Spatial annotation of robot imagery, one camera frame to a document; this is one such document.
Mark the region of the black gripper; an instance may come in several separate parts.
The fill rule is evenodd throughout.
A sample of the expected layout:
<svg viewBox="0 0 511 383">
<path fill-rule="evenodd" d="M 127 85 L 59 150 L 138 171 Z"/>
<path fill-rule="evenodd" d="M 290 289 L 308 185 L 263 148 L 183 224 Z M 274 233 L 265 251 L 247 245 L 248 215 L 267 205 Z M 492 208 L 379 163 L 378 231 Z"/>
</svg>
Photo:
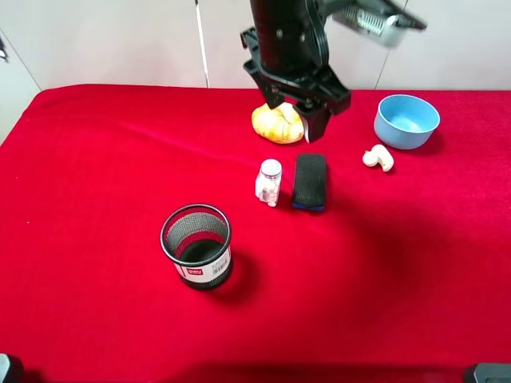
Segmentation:
<svg viewBox="0 0 511 383">
<path fill-rule="evenodd" d="M 316 66 L 312 60 L 311 38 L 297 24 L 262 24 L 240 33 L 251 59 L 244 70 L 257 84 L 270 109 L 285 98 L 298 101 L 295 111 L 303 122 L 307 143 L 323 137 L 331 114 L 338 115 L 351 103 L 351 91 L 330 66 Z"/>
</svg>

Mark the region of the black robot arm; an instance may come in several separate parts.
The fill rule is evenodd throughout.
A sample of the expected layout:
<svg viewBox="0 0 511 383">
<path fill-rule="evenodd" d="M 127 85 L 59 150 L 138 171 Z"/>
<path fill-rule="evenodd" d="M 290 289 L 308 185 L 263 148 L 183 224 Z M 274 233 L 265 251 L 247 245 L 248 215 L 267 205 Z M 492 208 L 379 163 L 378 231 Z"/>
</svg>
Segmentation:
<svg viewBox="0 0 511 383">
<path fill-rule="evenodd" d="M 351 91 L 329 66 L 327 17 L 342 1 L 252 1 L 254 26 L 240 33 L 251 59 L 244 70 L 274 109 L 295 101 L 307 142 L 323 137 L 332 116 L 350 106 Z"/>
</svg>

